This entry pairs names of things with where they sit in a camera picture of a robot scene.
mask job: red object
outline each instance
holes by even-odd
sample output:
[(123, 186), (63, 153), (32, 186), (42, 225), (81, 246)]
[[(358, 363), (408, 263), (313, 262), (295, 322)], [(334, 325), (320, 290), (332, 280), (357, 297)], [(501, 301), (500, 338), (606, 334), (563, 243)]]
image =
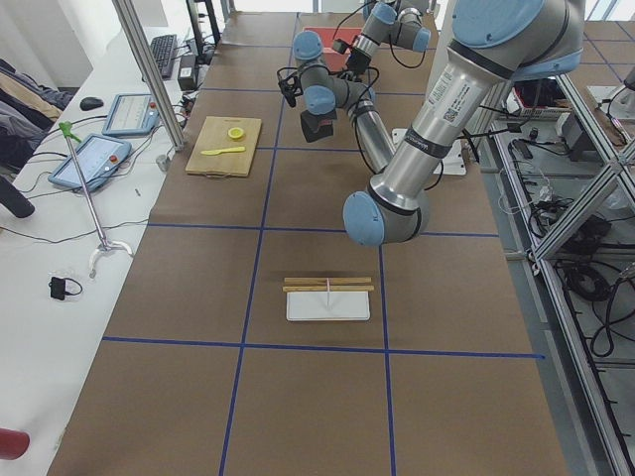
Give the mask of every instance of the red object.
[(305, 27), (305, 31), (306, 30), (316, 32), (319, 35), (323, 46), (322, 52), (324, 55), (324, 61), (326, 61), (326, 66), (328, 66), (328, 69), (331, 71), (340, 71), (344, 69), (346, 66), (346, 60), (348, 60), (348, 54), (340, 55), (331, 48), (333, 40), (341, 39), (352, 45), (355, 41), (355, 37), (361, 33), (361, 28), (340, 28), (334, 38), (333, 34), (335, 33), (335, 28)]
[(27, 448), (31, 438), (23, 431), (0, 428), (0, 459), (18, 459)]

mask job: yellow plastic knife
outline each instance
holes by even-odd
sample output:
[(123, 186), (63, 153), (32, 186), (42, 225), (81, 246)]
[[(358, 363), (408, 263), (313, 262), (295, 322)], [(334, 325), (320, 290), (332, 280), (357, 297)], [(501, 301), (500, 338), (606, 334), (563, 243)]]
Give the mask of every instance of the yellow plastic knife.
[(228, 152), (245, 152), (246, 149), (244, 146), (240, 147), (228, 147), (226, 149), (212, 149), (210, 151), (200, 151), (200, 153), (204, 156), (217, 156), (218, 154), (225, 154)]

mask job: wooden cutting board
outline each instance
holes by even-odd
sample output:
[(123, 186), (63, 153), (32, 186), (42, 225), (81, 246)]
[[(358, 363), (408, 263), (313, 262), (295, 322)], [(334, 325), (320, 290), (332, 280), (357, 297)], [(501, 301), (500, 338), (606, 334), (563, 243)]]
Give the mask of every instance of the wooden cutting board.
[[(241, 127), (244, 136), (234, 141), (227, 136), (232, 127)], [(247, 177), (256, 152), (256, 144), (262, 127), (262, 119), (248, 117), (208, 116), (200, 129), (191, 151), (186, 172), (190, 175), (224, 175)], [(244, 146), (245, 152), (232, 152), (217, 156), (204, 156), (201, 151)]]

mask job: computer mouse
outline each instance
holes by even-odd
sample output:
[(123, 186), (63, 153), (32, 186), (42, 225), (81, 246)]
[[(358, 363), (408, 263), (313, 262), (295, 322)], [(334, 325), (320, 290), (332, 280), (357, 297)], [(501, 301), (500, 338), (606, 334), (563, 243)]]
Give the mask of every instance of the computer mouse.
[(79, 103), (79, 109), (82, 111), (89, 111), (91, 109), (96, 109), (97, 107), (103, 106), (103, 101), (98, 97), (84, 97)]

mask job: keyboard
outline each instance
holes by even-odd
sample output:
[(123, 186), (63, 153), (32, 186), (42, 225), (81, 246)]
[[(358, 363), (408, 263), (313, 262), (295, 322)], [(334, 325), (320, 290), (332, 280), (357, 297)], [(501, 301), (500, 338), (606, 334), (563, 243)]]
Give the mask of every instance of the keyboard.
[(157, 67), (161, 73), (161, 78), (166, 79), (172, 76), (172, 69), (175, 63), (175, 51), (177, 49), (176, 35), (163, 35), (155, 37), (150, 43), (150, 51), (152, 52)]

